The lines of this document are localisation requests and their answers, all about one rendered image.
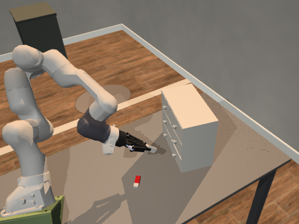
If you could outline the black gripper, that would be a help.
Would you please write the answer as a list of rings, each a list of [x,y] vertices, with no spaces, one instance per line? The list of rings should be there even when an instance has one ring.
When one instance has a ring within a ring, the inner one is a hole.
[[[115,144],[117,147],[125,146],[130,148],[131,152],[144,152],[148,151],[151,153],[155,153],[157,148],[151,145],[144,143],[142,140],[132,136],[128,132],[125,133],[124,131],[119,130],[119,138]]]

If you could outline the white chest of drawers with wooden top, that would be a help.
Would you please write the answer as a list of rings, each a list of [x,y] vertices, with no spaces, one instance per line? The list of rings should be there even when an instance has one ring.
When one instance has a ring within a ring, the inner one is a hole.
[[[213,165],[218,119],[192,84],[161,91],[182,128],[181,173]]]

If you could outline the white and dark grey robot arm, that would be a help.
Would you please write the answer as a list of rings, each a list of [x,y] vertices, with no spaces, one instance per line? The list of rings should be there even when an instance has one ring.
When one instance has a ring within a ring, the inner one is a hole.
[[[75,68],[59,51],[51,49],[41,53],[30,46],[20,45],[12,51],[12,59],[17,68],[5,71],[4,87],[9,108],[20,120],[6,124],[2,137],[16,152],[22,176],[0,213],[3,218],[39,211],[56,202],[46,155],[37,146],[37,143],[51,138],[54,129],[36,104],[31,79],[46,71],[61,87],[82,86],[95,101],[78,120],[77,132],[100,141],[105,155],[113,154],[119,138],[118,128],[106,124],[106,120],[117,112],[117,100],[85,71]]]

